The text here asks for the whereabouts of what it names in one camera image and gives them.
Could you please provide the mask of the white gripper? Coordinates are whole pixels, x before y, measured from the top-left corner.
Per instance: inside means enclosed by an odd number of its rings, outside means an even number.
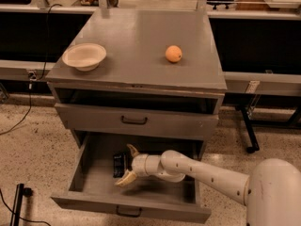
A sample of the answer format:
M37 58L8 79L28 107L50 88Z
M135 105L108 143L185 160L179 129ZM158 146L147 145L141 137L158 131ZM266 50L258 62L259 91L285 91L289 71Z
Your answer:
M147 176L146 160L148 158L148 155L146 153L139 154L138 149L132 144L128 144L127 147L130 150L131 156L134 157L132 161L133 170L127 169L124 175L115 182L115 185L120 187L124 187L132 183L137 178L137 176L138 177Z

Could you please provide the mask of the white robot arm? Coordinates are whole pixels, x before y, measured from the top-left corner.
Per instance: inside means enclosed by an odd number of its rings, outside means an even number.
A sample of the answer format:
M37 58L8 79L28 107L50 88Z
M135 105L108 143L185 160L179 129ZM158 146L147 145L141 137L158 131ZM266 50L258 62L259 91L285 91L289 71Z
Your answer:
M250 174L212 166L173 150L160 155L128 146L131 169L116 181L127 186L139 177L155 176L178 183L186 176L246 207L246 226L301 226L301 171L281 159L266 159Z

